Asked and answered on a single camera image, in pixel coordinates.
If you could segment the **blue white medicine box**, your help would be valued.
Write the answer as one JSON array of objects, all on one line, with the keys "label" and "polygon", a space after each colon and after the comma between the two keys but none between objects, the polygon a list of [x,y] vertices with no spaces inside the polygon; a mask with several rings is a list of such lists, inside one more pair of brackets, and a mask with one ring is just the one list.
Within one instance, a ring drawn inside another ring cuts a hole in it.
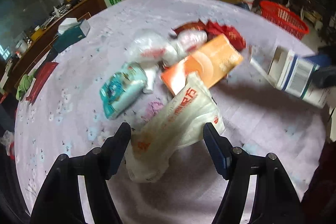
[{"label": "blue white medicine box", "polygon": [[272,87],[291,94],[313,106],[323,108],[329,89],[316,88],[311,79],[319,65],[297,55],[292,50],[278,46],[273,54],[251,46],[249,62]]}]

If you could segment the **orange medicine box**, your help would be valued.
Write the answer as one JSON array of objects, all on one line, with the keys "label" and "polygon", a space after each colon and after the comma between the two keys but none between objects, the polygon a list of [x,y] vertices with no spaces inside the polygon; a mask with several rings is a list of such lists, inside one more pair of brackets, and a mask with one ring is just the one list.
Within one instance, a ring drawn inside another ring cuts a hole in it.
[{"label": "orange medicine box", "polygon": [[207,88],[226,77],[243,61],[225,35],[219,35],[161,74],[161,80],[175,96],[185,86],[187,76],[196,72]]}]

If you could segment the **red wrapper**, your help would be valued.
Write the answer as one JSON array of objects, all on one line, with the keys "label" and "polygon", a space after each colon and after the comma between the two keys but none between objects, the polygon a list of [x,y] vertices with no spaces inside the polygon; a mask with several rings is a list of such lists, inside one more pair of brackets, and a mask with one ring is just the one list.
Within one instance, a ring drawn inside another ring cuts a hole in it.
[{"label": "red wrapper", "polygon": [[173,31],[176,35],[179,35],[184,30],[196,30],[196,31],[205,31],[207,34],[207,41],[216,38],[217,36],[223,34],[229,40],[230,44],[237,51],[242,51],[246,48],[245,39],[239,34],[239,32],[233,26],[229,25],[220,25],[218,22],[213,22],[208,20],[204,24],[200,19],[197,22],[187,22],[181,26],[173,28]]}]

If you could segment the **white plastic shopping bag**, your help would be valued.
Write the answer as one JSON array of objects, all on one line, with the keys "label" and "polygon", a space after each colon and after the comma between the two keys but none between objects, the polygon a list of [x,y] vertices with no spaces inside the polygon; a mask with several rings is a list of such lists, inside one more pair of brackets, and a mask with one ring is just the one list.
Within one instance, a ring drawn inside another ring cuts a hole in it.
[{"label": "white plastic shopping bag", "polygon": [[126,149],[126,168],[137,183],[156,182],[169,167],[175,150],[203,139],[203,126],[212,123],[225,130],[219,107],[197,72],[187,76],[185,87],[140,130]]}]

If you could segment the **teal tissue pack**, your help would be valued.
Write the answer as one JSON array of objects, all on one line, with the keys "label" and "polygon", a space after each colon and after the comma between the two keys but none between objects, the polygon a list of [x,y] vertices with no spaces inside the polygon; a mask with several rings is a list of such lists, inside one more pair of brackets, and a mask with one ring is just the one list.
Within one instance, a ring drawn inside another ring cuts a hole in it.
[{"label": "teal tissue pack", "polygon": [[125,63],[101,87],[105,117],[116,119],[133,104],[147,86],[147,76],[139,63]]}]

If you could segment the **clear plastic bag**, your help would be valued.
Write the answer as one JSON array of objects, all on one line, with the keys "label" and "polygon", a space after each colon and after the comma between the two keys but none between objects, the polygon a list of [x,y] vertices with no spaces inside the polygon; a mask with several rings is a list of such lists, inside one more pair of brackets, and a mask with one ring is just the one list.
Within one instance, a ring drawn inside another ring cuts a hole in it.
[{"label": "clear plastic bag", "polygon": [[205,31],[184,30],[175,39],[168,39],[151,29],[141,29],[126,49],[129,62],[158,63],[170,67],[207,42]]}]

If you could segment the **red plastic mesh basket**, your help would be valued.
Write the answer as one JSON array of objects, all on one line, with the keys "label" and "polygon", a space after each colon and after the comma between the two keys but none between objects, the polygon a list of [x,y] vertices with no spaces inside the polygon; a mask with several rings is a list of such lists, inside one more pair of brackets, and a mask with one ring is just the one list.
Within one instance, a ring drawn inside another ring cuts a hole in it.
[{"label": "red plastic mesh basket", "polygon": [[260,2],[261,15],[286,30],[298,40],[309,33],[309,28],[301,18],[290,9],[275,2],[262,0]]}]

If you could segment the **plastic bag on sofa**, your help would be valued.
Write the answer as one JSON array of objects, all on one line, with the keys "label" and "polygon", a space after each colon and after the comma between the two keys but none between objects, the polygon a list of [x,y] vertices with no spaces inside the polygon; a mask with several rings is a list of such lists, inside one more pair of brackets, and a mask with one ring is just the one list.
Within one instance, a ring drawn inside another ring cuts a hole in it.
[{"label": "plastic bag on sofa", "polygon": [[10,159],[15,159],[14,151],[14,134],[11,131],[6,130],[3,137],[0,138],[1,144],[5,146],[6,154]]}]

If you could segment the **green cloth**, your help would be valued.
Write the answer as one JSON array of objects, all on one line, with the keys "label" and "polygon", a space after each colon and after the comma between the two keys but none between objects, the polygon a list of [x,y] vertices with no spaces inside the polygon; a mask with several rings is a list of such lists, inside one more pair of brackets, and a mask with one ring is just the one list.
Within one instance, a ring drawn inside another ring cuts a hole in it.
[{"label": "green cloth", "polygon": [[19,82],[17,93],[16,93],[16,99],[18,101],[21,101],[26,94],[26,92],[29,90],[31,83],[33,82],[35,72],[37,70],[33,69],[32,72],[28,74],[24,74]]}]

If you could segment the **red flat pouch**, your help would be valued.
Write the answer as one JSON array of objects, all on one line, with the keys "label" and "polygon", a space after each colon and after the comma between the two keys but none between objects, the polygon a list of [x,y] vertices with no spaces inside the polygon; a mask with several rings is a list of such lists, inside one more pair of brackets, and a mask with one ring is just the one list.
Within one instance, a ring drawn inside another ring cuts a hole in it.
[{"label": "red flat pouch", "polygon": [[26,97],[26,100],[29,101],[30,104],[34,104],[39,93],[41,92],[43,86],[45,85],[46,81],[55,70],[59,63],[57,62],[46,62],[42,64],[39,69],[37,70],[37,75],[35,76],[35,82],[33,87],[30,91],[30,94]]}]

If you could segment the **dark green tissue box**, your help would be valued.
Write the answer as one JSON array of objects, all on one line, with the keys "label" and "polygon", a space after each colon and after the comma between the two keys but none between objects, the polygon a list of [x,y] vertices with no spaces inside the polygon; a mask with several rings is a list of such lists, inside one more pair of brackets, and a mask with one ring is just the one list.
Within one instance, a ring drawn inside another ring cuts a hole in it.
[{"label": "dark green tissue box", "polygon": [[53,44],[53,49],[57,53],[61,53],[69,46],[79,42],[81,39],[86,38],[90,30],[88,20],[83,19],[78,25],[69,28],[62,35],[58,36]]}]

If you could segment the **wooden counter with clutter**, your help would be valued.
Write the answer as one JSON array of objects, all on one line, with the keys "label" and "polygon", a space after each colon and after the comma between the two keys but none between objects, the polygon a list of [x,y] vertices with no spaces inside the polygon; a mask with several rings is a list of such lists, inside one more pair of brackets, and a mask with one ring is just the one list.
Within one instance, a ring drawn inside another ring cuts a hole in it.
[{"label": "wooden counter with clutter", "polygon": [[106,9],[107,6],[100,0],[83,0],[76,6],[72,7],[60,18],[54,20],[23,53],[19,61],[10,70],[9,77],[3,87],[7,93],[15,93],[19,81],[25,73],[28,73],[37,62],[51,49],[55,41],[58,26],[65,18],[88,19],[89,16],[98,14]]}]

